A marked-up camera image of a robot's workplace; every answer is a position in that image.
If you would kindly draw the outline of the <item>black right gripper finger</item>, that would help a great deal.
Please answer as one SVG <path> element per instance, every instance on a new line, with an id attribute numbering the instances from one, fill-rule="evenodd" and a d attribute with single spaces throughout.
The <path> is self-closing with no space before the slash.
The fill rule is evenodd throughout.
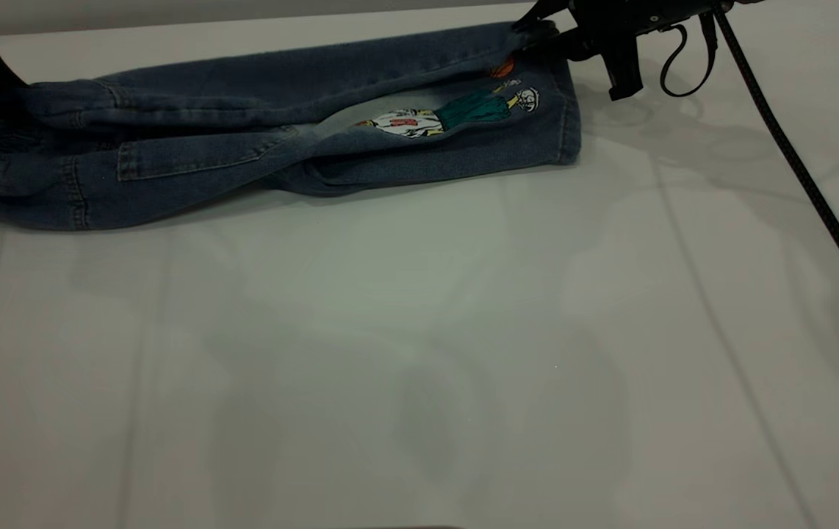
<path id="1" fill-rule="evenodd" d="M 530 54 L 564 58 L 571 62 L 583 62 L 600 54 L 591 35 L 582 29 L 570 29 L 530 44 Z"/>
<path id="2" fill-rule="evenodd" d="M 511 26 L 511 29 L 514 32 L 523 32 L 551 15 L 570 10 L 570 6 L 571 1 L 568 0 L 539 0 Z"/>

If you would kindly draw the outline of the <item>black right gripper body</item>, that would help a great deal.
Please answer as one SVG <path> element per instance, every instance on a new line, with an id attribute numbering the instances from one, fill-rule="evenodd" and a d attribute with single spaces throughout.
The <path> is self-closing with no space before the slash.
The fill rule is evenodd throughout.
<path id="1" fill-rule="evenodd" d="M 572 1 L 574 29 L 582 29 L 597 44 L 598 57 L 637 50 L 641 35 L 658 32 L 704 13 L 730 10 L 729 1 Z"/>

